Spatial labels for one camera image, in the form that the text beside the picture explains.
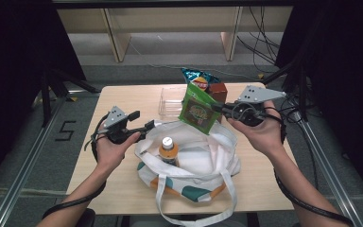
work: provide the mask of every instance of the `bottle cap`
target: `bottle cap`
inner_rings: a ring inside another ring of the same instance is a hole
[[[164,149],[172,149],[173,148],[173,140],[170,137],[165,137],[162,140],[162,147]]]

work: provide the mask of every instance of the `person's right hand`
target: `person's right hand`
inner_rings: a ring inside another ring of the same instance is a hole
[[[272,101],[264,102],[264,107],[274,108]],[[266,109],[267,114],[274,115],[280,118],[277,111]],[[255,127],[250,127],[240,121],[228,119],[228,122],[238,131],[242,132],[250,141],[252,146],[261,151],[265,155],[270,154],[274,150],[278,150],[282,146],[281,141],[281,126],[278,121],[272,118],[265,118],[265,120]]]

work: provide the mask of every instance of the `white tote bag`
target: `white tote bag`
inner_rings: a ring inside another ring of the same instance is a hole
[[[159,147],[167,136],[179,145],[179,166],[166,164],[159,156]],[[142,160],[138,174],[147,186],[157,188],[157,207],[166,220],[182,226],[207,226],[233,214],[237,196],[231,177],[240,171],[240,160],[234,153],[236,143],[235,135],[217,122],[206,135],[181,121],[159,123],[137,143],[135,154]],[[231,194],[232,206],[220,214],[182,221],[162,211],[165,191],[200,202],[212,200],[225,187]]]

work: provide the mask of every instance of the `brown box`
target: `brown box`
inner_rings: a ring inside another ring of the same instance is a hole
[[[208,94],[216,101],[225,103],[226,97],[228,96],[228,89],[226,89],[225,83],[213,83],[208,89]]]

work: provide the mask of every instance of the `wooden table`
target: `wooden table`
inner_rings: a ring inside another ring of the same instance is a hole
[[[247,85],[248,83],[227,83],[227,101],[235,101]],[[84,144],[90,140],[98,121],[113,106],[118,106],[126,114],[134,111],[141,112],[140,118],[128,123],[128,129],[143,127],[152,119],[161,119],[158,110],[162,89],[175,87],[185,88],[186,85],[105,87],[96,104]],[[268,158],[256,151],[247,138],[233,129],[226,120],[222,120],[222,124],[231,129],[238,138],[236,154],[241,159],[241,171],[233,177],[238,197],[235,212],[293,209],[291,202],[281,193],[275,182],[273,167]],[[94,209],[97,214],[159,214],[155,204],[156,191],[147,187],[138,177],[137,164],[140,159],[134,155],[134,146],[128,149],[126,158],[108,179],[102,194],[91,202],[89,207]],[[285,141],[285,149],[294,160],[287,141]],[[82,148],[67,193],[72,192],[93,171],[95,165],[91,146],[86,151]],[[167,214],[218,213],[230,204],[227,189],[209,202],[195,203],[173,195],[164,195],[163,198],[163,209]]]

